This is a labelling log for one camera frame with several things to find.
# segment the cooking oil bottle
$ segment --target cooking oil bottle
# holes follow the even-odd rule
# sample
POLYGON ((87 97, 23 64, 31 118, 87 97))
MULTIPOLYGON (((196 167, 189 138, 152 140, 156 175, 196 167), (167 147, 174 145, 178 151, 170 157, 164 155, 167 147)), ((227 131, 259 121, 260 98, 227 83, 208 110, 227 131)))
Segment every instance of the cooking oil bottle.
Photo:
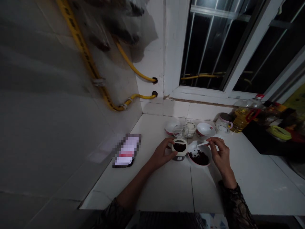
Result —
POLYGON ((235 133, 241 132, 249 122, 254 120, 260 112, 260 107, 262 106, 263 94, 257 94, 254 99, 249 99, 240 105, 240 107, 235 111, 235 120, 233 121, 233 127, 231 131, 235 133))

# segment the black lace sleeve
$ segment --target black lace sleeve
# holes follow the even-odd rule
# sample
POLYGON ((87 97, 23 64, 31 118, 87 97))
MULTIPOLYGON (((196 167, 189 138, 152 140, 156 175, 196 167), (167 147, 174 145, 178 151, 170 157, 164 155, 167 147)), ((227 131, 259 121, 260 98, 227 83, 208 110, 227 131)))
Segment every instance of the black lace sleeve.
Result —
POLYGON ((101 212, 92 229, 125 228, 133 216, 133 212, 121 207, 116 198, 101 212))
POLYGON ((235 189, 228 189, 223 181, 219 182, 225 216, 230 229, 257 229, 257 225, 248 209, 248 206, 237 184, 235 189))

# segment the person's left hand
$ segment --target person's left hand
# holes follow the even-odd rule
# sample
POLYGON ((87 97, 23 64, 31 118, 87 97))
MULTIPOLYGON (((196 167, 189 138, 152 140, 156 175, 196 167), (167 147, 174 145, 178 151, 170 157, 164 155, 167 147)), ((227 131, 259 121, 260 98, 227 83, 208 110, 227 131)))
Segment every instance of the person's left hand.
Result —
POLYGON ((170 155, 165 155, 165 149, 168 145, 168 143, 175 144, 173 141, 174 138, 166 138, 164 139, 160 145, 156 148, 155 152, 151 156, 151 158, 147 162, 147 166, 151 168, 153 171, 157 170, 167 162, 169 162, 171 159, 173 159, 177 152, 172 152, 170 155))

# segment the white bowl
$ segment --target white bowl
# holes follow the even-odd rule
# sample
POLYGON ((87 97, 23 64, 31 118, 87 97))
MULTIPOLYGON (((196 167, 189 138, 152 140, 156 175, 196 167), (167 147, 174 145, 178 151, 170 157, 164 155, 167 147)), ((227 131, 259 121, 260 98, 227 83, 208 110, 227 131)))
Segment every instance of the white bowl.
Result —
POLYGON ((172 121, 169 121, 164 130, 165 132, 169 135, 169 136, 172 136, 173 135, 173 128, 177 125, 181 125, 181 122, 179 122, 178 120, 172 120, 172 121))
POLYGON ((213 137, 216 134, 216 130, 210 124, 201 122, 197 125, 196 133, 200 139, 207 140, 208 138, 213 137))
POLYGON ((201 144, 201 141, 193 141, 191 144, 188 145, 187 147, 187 155, 188 158, 191 162, 193 162, 193 165, 197 168, 202 168, 205 166, 209 166, 211 164, 211 162, 213 161, 213 157, 212 157, 212 152, 210 150, 210 148, 208 146, 202 145, 202 146, 198 146, 199 150, 201 152, 204 152, 204 154, 209 158, 209 163, 207 165, 199 165, 196 162, 194 162, 191 158, 191 156, 189 155, 189 153, 197 153, 197 145, 201 144))

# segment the blurred phone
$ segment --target blurred phone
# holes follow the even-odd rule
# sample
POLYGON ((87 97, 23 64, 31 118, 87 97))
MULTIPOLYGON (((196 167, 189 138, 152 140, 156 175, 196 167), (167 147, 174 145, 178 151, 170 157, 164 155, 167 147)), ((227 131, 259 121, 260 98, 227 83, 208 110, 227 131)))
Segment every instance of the blurred phone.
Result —
POLYGON ((113 168, 126 168, 133 165, 133 161, 141 143, 140 134, 126 134, 115 148, 112 158, 113 168))

